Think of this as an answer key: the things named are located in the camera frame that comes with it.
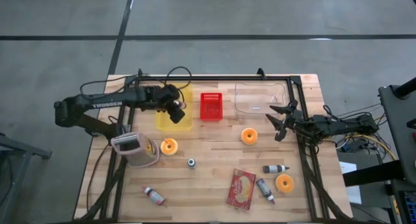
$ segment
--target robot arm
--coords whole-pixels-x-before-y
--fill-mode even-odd
[[[55,123],[61,127],[79,126],[88,133],[98,132],[110,140],[118,135],[117,124],[108,124],[88,116],[85,114],[87,110],[126,105],[142,111],[167,111],[170,119],[178,123],[185,116],[179,98],[179,90],[171,84],[163,87],[136,86],[117,93],[79,94],[55,102]]]
[[[279,114],[286,114],[284,120],[278,120],[267,114],[267,118],[279,131],[275,140],[282,141],[286,136],[286,128],[291,129],[300,136],[303,136],[306,143],[316,145],[329,136],[358,132],[360,134],[373,134],[378,127],[370,114],[362,114],[349,119],[339,119],[333,116],[314,115],[304,120],[303,113],[296,109],[298,102],[293,101],[288,106],[270,106]]]

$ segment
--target black metal frame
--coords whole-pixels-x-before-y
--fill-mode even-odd
[[[6,156],[14,155],[22,157],[21,161],[19,162],[19,167],[17,168],[15,175],[10,181],[10,190],[5,194],[6,197],[4,198],[5,200],[3,207],[0,207],[2,208],[0,212],[0,223],[10,223],[12,211],[15,207],[19,190],[21,188],[23,179],[25,178],[25,174],[27,168],[29,167],[29,162],[31,161],[32,156],[36,155],[40,156],[44,160],[48,160],[51,158],[52,151],[39,149],[26,143],[12,140],[1,133],[0,147],[2,147],[1,151],[4,152]]]
[[[168,81],[188,81],[189,76],[184,75],[175,75],[171,77],[163,77],[163,76],[146,76],[143,77],[143,81],[157,81],[159,79],[166,79]],[[295,100],[295,94],[294,94],[294,86],[297,87],[298,90],[298,96],[299,96],[299,103],[302,107],[302,111],[304,113],[304,118],[308,119],[308,113],[307,113],[307,107],[306,107],[306,101],[304,97],[304,91],[302,88],[302,81],[300,76],[293,75],[293,76],[266,76],[264,74],[264,71],[260,68],[257,72],[257,75],[252,76],[242,76],[242,75],[219,75],[219,76],[201,76],[201,75],[193,75],[192,76],[193,81],[285,81],[287,83],[288,88],[288,94],[289,99]],[[119,123],[124,122],[124,114],[125,114],[125,106],[120,107],[120,111],[118,114],[118,121]],[[135,109],[131,108],[129,111],[129,117],[127,120],[128,125],[133,124],[135,115]],[[307,203],[309,208],[309,213],[311,216],[312,222],[321,222],[321,223],[367,223],[367,222],[361,222],[356,221],[345,215],[341,209],[332,201],[329,194],[325,191],[323,184],[322,184],[322,177],[320,174],[319,169],[319,163],[317,154],[315,151],[314,146],[308,146],[303,141],[302,137],[298,134],[296,135],[298,140],[298,148],[300,152],[300,161],[302,165],[302,171],[304,173],[304,182],[305,182],[305,191],[306,191],[306,197],[307,197]],[[306,147],[309,147],[310,150],[310,157],[312,161],[313,170],[309,167],[308,161],[307,161],[307,155],[306,155]],[[110,156],[110,162],[109,162],[109,168],[107,172],[107,179],[106,179],[106,185],[112,180],[112,175],[114,173],[114,167],[116,165],[116,157],[117,154],[114,152],[111,153]],[[119,214],[119,208],[122,198],[122,188],[123,188],[123,182],[124,182],[124,174],[120,177],[120,179],[117,182],[116,187],[116,193],[114,198],[114,205],[113,205],[113,211],[111,218],[107,218],[107,211],[108,211],[108,198],[101,207],[101,212],[99,214],[99,219],[96,220],[90,220],[93,223],[101,223],[107,222],[108,220],[111,221],[118,221],[118,214]],[[315,202],[313,198],[313,192],[312,192],[312,186],[311,183],[315,186],[315,188],[318,191],[319,197],[320,197],[320,207],[322,209],[322,217],[319,218],[317,215],[317,210],[315,207]],[[330,219],[328,207],[336,217],[336,219]]]

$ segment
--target orange roll of tape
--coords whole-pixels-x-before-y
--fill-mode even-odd
[[[257,131],[253,128],[247,128],[241,132],[241,141],[246,145],[252,145],[257,142]]]
[[[172,138],[164,139],[161,144],[161,151],[164,155],[174,155],[177,152],[177,142]]]
[[[291,193],[294,188],[294,182],[291,176],[287,174],[281,174],[276,178],[276,187],[279,192]]]

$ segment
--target black metal stand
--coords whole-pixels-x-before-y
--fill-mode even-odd
[[[0,152],[6,154],[6,156],[13,155],[22,157],[19,168],[16,170],[17,172],[13,176],[12,181],[10,181],[10,191],[7,193],[3,206],[1,207],[2,212],[0,213],[0,223],[10,223],[10,217],[12,215],[14,205],[16,204],[18,192],[23,178],[25,177],[31,157],[33,155],[38,155],[42,157],[42,159],[49,159],[52,152],[27,145],[26,143],[17,142],[7,138],[4,134],[0,134]]]
[[[360,169],[343,175],[345,186],[382,182],[390,179],[403,179],[402,166],[399,160]]]

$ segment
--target wooden tabletop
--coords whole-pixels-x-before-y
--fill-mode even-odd
[[[300,76],[309,115],[325,114],[322,109],[324,100],[317,75]],[[109,79],[116,77],[120,76],[111,75]],[[113,92],[123,83],[123,80],[107,83],[105,92]],[[200,94],[203,92],[222,93],[224,110],[222,121],[200,120]],[[174,156],[162,155],[157,164],[148,168],[127,167],[119,221],[310,221],[294,133],[288,131],[282,142],[276,142],[274,141],[276,132],[265,115],[250,114],[250,103],[261,105],[262,100],[272,96],[275,97],[273,101],[278,105],[286,105],[289,100],[286,84],[280,81],[194,81],[192,95],[190,131],[162,132],[156,128],[154,111],[135,110],[133,131],[140,131],[158,144],[165,138],[175,138],[179,150]],[[98,118],[109,122],[108,116],[117,115],[118,108],[106,108],[100,110]],[[255,145],[244,145],[240,141],[241,131],[247,127],[256,129],[259,134],[259,140]],[[92,141],[75,218],[81,217],[86,212],[86,188],[94,164],[106,144],[104,137],[97,137]],[[318,161],[324,187],[341,210],[352,216],[334,145],[326,142],[319,147]],[[90,191],[90,205],[98,198],[104,187],[110,151],[108,147],[97,167]],[[195,159],[196,169],[191,170],[187,167],[189,158]],[[273,164],[290,167],[286,173],[294,179],[292,193],[278,192],[274,186],[276,174],[262,172],[262,166]],[[274,194],[276,205],[270,204],[258,187],[254,188],[249,211],[237,210],[227,205],[226,199],[234,168],[255,173],[257,179],[263,178]],[[152,203],[143,193],[142,186],[150,186],[157,190],[166,199],[166,206]],[[321,216],[315,190],[314,195],[318,216]],[[113,199],[114,196],[110,198],[109,208],[112,208]]]

